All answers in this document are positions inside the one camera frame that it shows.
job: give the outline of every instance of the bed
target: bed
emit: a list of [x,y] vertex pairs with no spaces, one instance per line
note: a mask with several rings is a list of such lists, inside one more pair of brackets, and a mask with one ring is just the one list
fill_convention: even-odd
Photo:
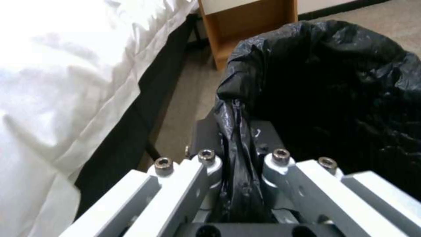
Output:
[[197,3],[2,5],[0,236],[57,236],[137,167]]

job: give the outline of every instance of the black baseboard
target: black baseboard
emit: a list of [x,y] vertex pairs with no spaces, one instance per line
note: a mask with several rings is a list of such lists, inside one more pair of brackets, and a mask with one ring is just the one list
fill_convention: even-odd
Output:
[[374,5],[374,4],[378,4],[378,3],[383,3],[383,2],[386,2],[386,1],[389,1],[389,0],[356,0],[356,1],[349,2],[349,3],[344,3],[344,4],[336,5],[336,6],[333,6],[333,7],[329,7],[329,8],[320,9],[320,10],[317,10],[317,11],[312,11],[312,12],[300,14],[300,15],[298,15],[298,20],[299,21],[309,21],[309,20],[313,20],[313,19],[316,19],[316,18],[340,13],[340,12],[352,11],[352,10],[355,10],[355,9],[358,9],[358,8],[363,8],[363,7],[366,7],[366,6],[370,6],[370,5]]
[[[320,17],[329,16],[329,15],[333,15],[333,14],[341,13],[345,11],[352,11],[358,8],[363,8],[363,7],[367,7],[370,5],[383,3],[387,1],[389,0],[355,0],[349,3],[344,3],[344,4],[336,5],[333,7],[300,14],[298,15],[298,20],[309,21],[309,20],[320,18]],[[198,39],[197,41],[189,42],[187,44],[186,50],[202,49],[208,45],[209,45],[209,40],[207,38]]]

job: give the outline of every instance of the bed leg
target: bed leg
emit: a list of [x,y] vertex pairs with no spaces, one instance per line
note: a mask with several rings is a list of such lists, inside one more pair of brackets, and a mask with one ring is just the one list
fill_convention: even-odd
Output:
[[146,152],[154,161],[161,157],[155,146],[149,140],[146,142]]

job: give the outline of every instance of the hex socket bolt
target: hex socket bolt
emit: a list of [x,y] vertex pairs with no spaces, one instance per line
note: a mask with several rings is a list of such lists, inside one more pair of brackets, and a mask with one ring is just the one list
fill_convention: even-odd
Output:
[[154,166],[156,174],[160,176],[170,175],[174,171],[173,160],[167,157],[158,158]]
[[282,148],[274,149],[272,152],[272,160],[274,161],[274,163],[280,166],[287,166],[289,163],[290,157],[291,155],[289,151]]
[[323,168],[325,168],[329,173],[332,175],[336,174],[336,169],[338,168],[338,164],[335,160],[329,157],[320,157],[317,161]]
[[215,152],[211,149],[200,150],[197,156],[205,167],[209,167],[215,162]]

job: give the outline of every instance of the wastebasket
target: wastebasket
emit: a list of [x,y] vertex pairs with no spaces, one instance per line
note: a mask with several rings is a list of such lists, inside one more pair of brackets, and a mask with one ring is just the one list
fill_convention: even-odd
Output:
[[421,197],[421,62],[347,22],[298,22],[249,38],[230,56],[214,115],[224,138],[219,214],[268,217],[250,121],[271,121],[296,161],[334,158]]

